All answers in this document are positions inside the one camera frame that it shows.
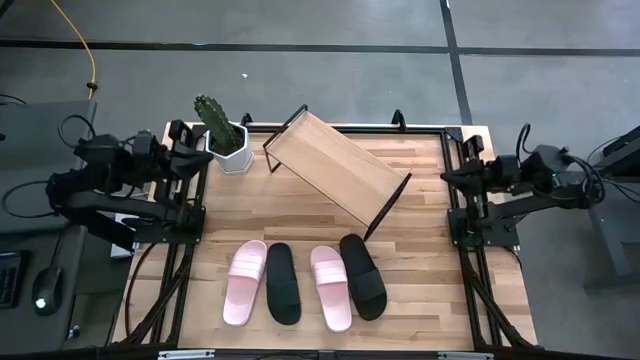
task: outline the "white pot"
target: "white pot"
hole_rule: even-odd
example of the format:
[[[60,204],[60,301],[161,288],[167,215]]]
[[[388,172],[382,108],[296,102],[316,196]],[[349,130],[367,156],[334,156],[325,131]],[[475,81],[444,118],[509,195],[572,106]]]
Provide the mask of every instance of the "white pot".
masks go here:
[[[216,160],[218,160],[218,164],[222,167],[222,171],[224,171],[227,175],[242,175],[249,171],[251,164],[253,163],[253,151],[251,151],[251,143],[249,142],[249,131],[247,128],[242,125],[231,124],[231,126],[239,128],[244,134],[244,146],[238,151],[229,154],[227,156],[223,156],[220,154],[216,154],[213,150],[211,150],[211,132],[207,131],[205,136],[206,144],[205,150],[208,153],[213,154]]]

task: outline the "gray floor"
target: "gray floor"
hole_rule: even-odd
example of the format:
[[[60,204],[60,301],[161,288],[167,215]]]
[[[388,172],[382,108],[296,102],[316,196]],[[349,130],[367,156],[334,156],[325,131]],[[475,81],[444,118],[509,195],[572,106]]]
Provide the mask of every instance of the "gray floor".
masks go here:
[[[446,46],[438,0],[61,1],[97,41],[225,44]],[[634,0],[450,0],[459,46],[638,48]],[[74,40],[45,1],[18,1],[0,37]],[[196,94],[239,119],[283,121],[301,103],[331,122],[460,124],[448,55],[312,52],[94,51],[97,130],[161,133],[193,120]],[[497,153],[512,153],[525,122],[529,143],[568,145],[586,156],[638,125],[640,57],[461,56],[474,124]],[[86,96],[80,50],[0,48],[0,92],[29,102]],[[541,345],[640,356],[637,292],[586,295],[610,264],[586,212],[547,210],[518,227],[524,277]],[[94,317],[104,329],[106,316]]]

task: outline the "cactus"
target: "cactus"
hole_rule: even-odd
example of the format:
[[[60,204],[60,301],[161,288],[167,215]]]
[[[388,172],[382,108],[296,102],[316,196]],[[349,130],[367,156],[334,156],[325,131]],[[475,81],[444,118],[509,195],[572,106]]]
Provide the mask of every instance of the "cactus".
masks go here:
[[[211,136],[215,140],[212,150],[215,153],[227,156],[244,145],[243,138],[229,124],[222,106],[215,99],[199,95],[193,104],[202,122],[211,130]]]

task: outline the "slide sandal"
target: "slide sandal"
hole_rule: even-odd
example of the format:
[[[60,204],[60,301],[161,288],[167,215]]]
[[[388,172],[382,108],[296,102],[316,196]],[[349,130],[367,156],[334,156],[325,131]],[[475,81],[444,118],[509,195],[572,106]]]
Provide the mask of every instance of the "slide sandal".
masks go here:
[[[233,326],[247,323],[267,258],[267,245],[252,240],[240,246],[229,267],[229,284],[222,318]]]
[[[300,293],[291,248],[273,244],[267,252],[267,305],[271,316],[283,325],[300,320]]]
[[[351,303],[344,262],[337,251],[318,246],[311,251],[311,269],[327,327],[333,332],[351,327]]]
[[[340,240],[340,254],[349,278],[356,309],[365,320],[375,320],[387,307],[387,290],[362,238],[349,234]]]

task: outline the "potted plant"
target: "potted plant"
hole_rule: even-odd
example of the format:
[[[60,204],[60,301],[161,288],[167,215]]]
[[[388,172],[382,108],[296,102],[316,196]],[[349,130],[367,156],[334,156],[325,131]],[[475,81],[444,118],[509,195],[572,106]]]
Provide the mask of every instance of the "potted plant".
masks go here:
[[[253,163],[247,128],[230,123],[222,106],[211,97],[197,96],[194,106],[209,128],[205,135],[205,150],[213,154],[225,174],[246,173]]]

